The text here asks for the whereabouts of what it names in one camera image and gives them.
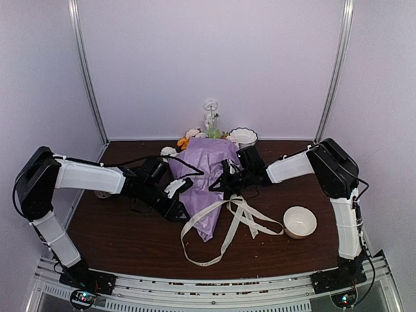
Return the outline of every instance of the metal frame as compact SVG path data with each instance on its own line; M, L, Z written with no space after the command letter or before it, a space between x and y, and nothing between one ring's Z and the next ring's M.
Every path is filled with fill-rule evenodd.
M81 22L79 19L78 0L68 0L68 4L70 7L71 23L72 23L73 32L75 35L75 40L77 42L78 55L79 55L79 60L81 62L81 69L83 71L83 80L85 84L86 93L88 95L88 101L90 102L92 114L96 122L96 125L98 127L101 141L103 142L103 144L107 144L109 142L109 139L105 132L103 119L101 117L101 114L99 113L96 95L94 93L94 88L92 87L90 70L88 68L88 63L86 61L83 32L81 30Z
M318 131L315 136L315 142L320 142L322 140L326 124L328 123L328 117L331 112L331 107L335 99L335 93L337 91L339 78L341 76L342 65L345 59L346 49L348 47L348 41L350 39L353 11L354 0L345 0L344 15L339 34L337 56L333 67L330 88L328 89L328 93L326 95L324 111L322 112L322 117L320 119Z

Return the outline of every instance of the pink flower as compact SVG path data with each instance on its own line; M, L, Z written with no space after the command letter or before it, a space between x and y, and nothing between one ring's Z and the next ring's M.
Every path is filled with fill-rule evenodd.
M188 130L188 132L185 134L185 138L193 138L195 137L198 133L200 133L201 131L198 129L191 129Z

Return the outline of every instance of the ceramic bowl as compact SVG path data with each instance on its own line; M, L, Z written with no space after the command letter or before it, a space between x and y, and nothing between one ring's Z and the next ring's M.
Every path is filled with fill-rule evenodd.
M293 239L304 239L317 228L317 218L309 209L294 206L286 210L283 216L285 232Z

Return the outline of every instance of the small white bowl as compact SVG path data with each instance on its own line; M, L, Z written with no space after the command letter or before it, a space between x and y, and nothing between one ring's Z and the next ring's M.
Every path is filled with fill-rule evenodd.
M229 135L238 141L240 148L253 146L259 138L256 132L247 128L236 128Z
M304 239L317 228L317 218L309 209L294 206L286 210L283 216L285 232L293 239Z

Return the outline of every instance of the white strap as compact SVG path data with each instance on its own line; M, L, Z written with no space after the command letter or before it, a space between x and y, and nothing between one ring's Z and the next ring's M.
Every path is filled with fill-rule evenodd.
M220 249L220 255L218 257L215 257L214 259L208 261L208 262L197 262L193 261L189 258L187 254L187 250L185 248L185 244L183 243L183 237L192 229L192 227L195 225L196 222L198 222L201 218L203 218L205 215L209 214L211 211L221 207L223 204L227 204L227 210L231 212L234 215L233 221L231 222L231 225L228 229L227 235L224 239L224 242L221 245ZM237 210L234 212L231 209L231 203L234 203L237 206ZM253 216L260 220L269 221L273 223L277 223L281 226L281 231L279 233L276 233L267 227L261 226L260 224L257 224L253 220ZM208 267L210 265L213 265L217 262L220 262L222 259L222 256L225 254L228 246L231 244L231 242L234 239L235 232L237 231L237 228L240 224L240 222L246 224L250 228L250 232L252 234L253 239L256 237L256 235L260 232L269 234L269 235L282 235L283 234L283 225L280 222L277 222L263 214L261 214L259 211L255 210L253 207L250 207L247 202L244 200L242 196L232 195L229 200L220 200L212 203L210 206L206 207L205 209L201 210L200 212L196 213L184 226L181 232L181 243L183 248L183 253L185 254L185 257L195 265L199 265L200 267Z

